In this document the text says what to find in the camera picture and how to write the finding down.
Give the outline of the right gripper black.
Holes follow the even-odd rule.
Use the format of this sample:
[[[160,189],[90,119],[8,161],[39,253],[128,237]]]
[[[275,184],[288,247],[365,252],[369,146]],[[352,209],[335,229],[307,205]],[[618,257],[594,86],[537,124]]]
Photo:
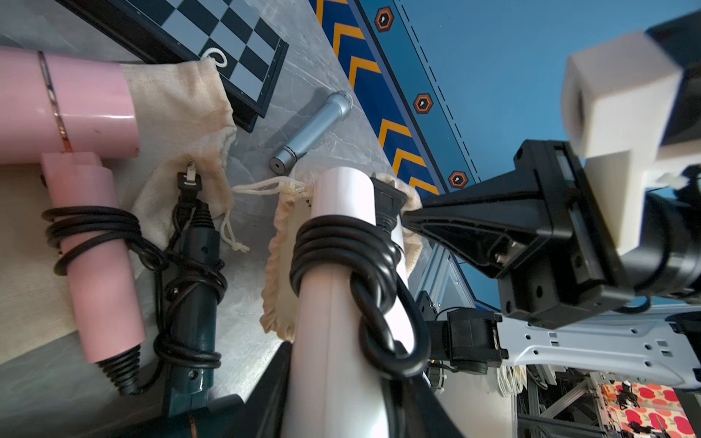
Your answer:
[[[514,163],[537,182],[489,180],[440,195],[403,214],[403,226],[499,278],[502,313],[533,327],[629,304],[635,290],[569,144],[526,140]]]

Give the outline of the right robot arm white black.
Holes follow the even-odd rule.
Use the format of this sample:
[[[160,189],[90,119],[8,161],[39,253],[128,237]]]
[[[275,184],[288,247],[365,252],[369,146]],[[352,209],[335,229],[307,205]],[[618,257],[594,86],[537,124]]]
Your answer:
[[[640,245],[620,255],[569,144],[523,142],[514,164],[403,216],[498,282],[509,363],[698,391],[699,204],[646,193]]]

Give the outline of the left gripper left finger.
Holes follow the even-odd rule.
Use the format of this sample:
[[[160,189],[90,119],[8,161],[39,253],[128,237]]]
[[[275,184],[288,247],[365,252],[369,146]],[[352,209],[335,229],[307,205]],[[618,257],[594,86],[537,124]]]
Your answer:
[[[293,345],[283,342],[235,418],[235,437],[279,437]]]

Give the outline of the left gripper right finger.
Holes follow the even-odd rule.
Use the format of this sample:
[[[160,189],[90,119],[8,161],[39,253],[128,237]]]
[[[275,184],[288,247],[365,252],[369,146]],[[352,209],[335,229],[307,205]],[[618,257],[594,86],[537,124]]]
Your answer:
[[[391,381],[391,436],[463,437],[426,382],[427,364],[416,376]]]

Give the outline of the white hair dryer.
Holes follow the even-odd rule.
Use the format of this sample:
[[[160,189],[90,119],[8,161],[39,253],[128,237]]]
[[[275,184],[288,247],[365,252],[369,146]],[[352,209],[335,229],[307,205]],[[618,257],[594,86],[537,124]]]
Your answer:
[[[315,182],[290,267],[299,306],[282,436],[407,436],[406,392],[430,341],[405,285],[404,204],[349,167]]]

